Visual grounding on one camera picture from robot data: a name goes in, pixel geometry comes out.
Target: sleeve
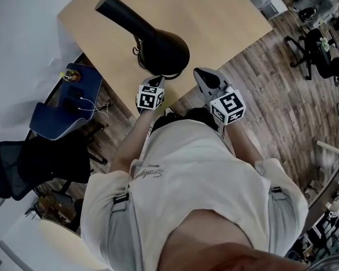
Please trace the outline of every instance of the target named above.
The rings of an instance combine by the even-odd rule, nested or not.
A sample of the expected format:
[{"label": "sleeve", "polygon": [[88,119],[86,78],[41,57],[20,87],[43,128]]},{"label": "sleeve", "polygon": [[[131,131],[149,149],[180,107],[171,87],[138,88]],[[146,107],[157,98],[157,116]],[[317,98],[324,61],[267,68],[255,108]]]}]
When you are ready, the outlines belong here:
[{"label": "sleeve", "polygon": [[270,180],[271,189],[281,190],[280,193],[269,194],[269,251],[285,256],[304,228],[308,214],[307,201],[299,187],[286,175],[278,160],[259,161],[255,168]]},{"label": "sleeve", "polygon": [[107,263],[102,254],[108,245],[108,229],[114,198],[126,192],[129,174],[116,171],[90,176],[80,219],[81,237],[90,251]]}]

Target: white wire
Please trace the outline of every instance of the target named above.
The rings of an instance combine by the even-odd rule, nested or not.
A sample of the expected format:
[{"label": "white wire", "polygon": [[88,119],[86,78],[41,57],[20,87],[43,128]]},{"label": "white wire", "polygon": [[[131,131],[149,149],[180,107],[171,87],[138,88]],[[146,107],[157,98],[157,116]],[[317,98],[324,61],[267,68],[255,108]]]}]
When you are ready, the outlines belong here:
[{"label": "white wire", "polygon": [[100,113],[106,115],[106,116],[109,118],[109,115],[108,115],[108,105],[109,105],[109,102],[105,103],[105,104],[107,104],[107,113],[105,113],[105,112],[103,112],[103,111],[100,111],[100,110],[95,106],[95,104],[94,104],[91,100],[86,99],[86,98],[83,98],[83,97],[81,97],[80,99],[89,101],[92,105],[94,105],[95,110],[84,110],[83,108],[78,107],[79,110],[81,110],[81,111],[98,111],[98,112],[100,112]]}]

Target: white t-shirt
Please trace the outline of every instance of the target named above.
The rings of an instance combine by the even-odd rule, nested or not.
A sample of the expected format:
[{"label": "white t-shirt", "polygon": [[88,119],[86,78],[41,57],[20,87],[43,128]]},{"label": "white t-shirt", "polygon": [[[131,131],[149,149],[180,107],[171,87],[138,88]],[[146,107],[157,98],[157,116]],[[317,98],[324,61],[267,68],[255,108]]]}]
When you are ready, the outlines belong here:
[{"label": "white t-shirt", "polygon": [[[281,256],[300,235],[307,216],[305,197],[279,161],[260,161],[255,170],[236,159],[207,125],[181,120],[151,135],[134,180],[122,171],[90,177],[81,230],[101,260],[103,249],[99,252],[95,245],[107,240],[100,235],[108,228],[104,205],[128,182],[146,271],[156,271],[168,235],[192,210],[215,211],[237,224],[255,249]],[[270,192],[273,187],[281,193]]]}]

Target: light wood tabletop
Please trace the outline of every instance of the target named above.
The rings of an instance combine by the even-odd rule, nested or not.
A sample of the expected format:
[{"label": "light wood tabletop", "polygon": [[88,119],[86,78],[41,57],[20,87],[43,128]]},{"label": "light wood tabletop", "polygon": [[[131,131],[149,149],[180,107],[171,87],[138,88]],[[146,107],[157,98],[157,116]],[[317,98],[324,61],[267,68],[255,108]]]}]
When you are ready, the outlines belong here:
[{"label": "light wood tabletop", "polygon": [[[99,0],[73,0],[58,15],[66,30],[114,92],[138,116],[139,84],[151,74],[138,65],[133,36],[97,13]],[[187,43],[190,62],[182,74],[166,81],[163,107],[196,83],[195,67],[218,69],[272,30],[249,0],[122,0],[153,27],[173,32]]]}]

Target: black office chair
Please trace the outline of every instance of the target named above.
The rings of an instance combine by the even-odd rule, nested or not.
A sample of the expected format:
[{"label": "black office chair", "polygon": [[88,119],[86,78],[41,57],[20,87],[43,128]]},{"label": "black office chair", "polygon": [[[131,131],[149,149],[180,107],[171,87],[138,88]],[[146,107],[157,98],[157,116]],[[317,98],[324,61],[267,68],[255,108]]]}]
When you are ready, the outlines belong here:
[{"label": "black office chair", "polygon": [[23,199],[36,186],[61,178],[67,183],[87,183],[90,160],[87,140],[75,130],[56,141],[35,137],[20,142],[0,142],[0,197]]},{"label": "black office chair", "polygon": [[[302,52],[303,57],[296,63],[290,63],[291,67],[297,67],[300,64],[306,62],[308,75],[306,80],[312,80],[311,65],[315,65],[322,78],[330,78],[332,76],[337,77],[339,80],[339,58],[332,59],[330,52],[326,52],[322,46],[320,39],[324,38],[320,30],[313,29],[308,32],[306,37],[300,36],[299,40],[305,43],[302,47],[293,38],[286,36],[286,41],[292,41],[295,46]],[[334,39],[329,41],[329,44],[333,44]]]}]

